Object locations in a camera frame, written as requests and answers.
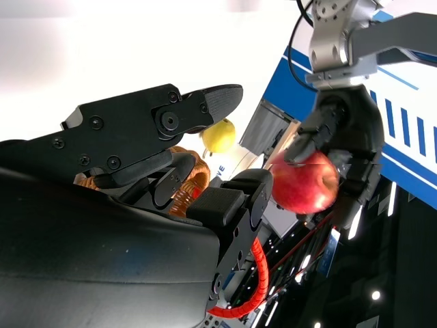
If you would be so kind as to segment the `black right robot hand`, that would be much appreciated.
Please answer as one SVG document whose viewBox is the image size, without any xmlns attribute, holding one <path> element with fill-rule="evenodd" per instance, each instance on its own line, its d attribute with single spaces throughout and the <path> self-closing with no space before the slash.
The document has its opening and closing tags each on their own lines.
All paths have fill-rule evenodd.
<svg viewBox="0 0 437 328">
<path fill-rule="evenodd" d="M 169 212 L 195 166 L 171 147 L 242 95 L 166 84 L 79 105 L 59 132 L 3 141 L 1 326 L 197 327 L 254 310 L 268 289 L 257 235 L 270 172 L 244 170 Z"/>
</svg>

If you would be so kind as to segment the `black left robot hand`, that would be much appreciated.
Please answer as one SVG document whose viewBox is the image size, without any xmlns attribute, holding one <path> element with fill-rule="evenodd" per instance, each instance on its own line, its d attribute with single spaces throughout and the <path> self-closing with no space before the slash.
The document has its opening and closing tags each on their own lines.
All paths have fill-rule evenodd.
<svg viewBox="0 0 437 328">
<path fill-rule="evenodd" d="M 380 110 L 364 85 L 323 90 L 286 150 L 285 161 L 302 163 L 315 151 L 335 157 L 344 176 L 332 207 L 332 223 L 348 229 L 377 187 L 384 144 Z"/>
</svg>

